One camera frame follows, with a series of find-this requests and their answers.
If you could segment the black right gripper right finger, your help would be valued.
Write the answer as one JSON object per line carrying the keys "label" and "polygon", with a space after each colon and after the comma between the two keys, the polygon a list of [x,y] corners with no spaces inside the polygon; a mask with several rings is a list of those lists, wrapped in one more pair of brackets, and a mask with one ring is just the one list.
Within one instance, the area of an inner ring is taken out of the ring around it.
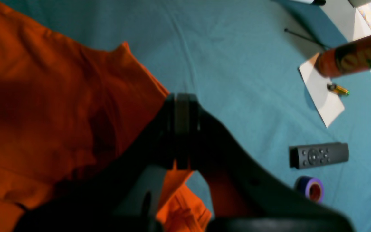
{"label": "black right gripper right finger", "polygon": [[307,199],[261,167],[227,128],[189,97],[189,165],[209,185],[207,232],[353,232],[345,216]]}

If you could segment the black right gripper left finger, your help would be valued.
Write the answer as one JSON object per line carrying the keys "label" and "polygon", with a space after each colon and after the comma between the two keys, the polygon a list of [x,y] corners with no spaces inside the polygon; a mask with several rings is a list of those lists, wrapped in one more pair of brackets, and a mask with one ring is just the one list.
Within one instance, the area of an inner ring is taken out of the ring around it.
{"label": "black right gripper left finger", "polygon": [[15,232],[162,231],[167,170],[190,169],[191,95],[169,95],[125,153],[71,194],[25,213]]}

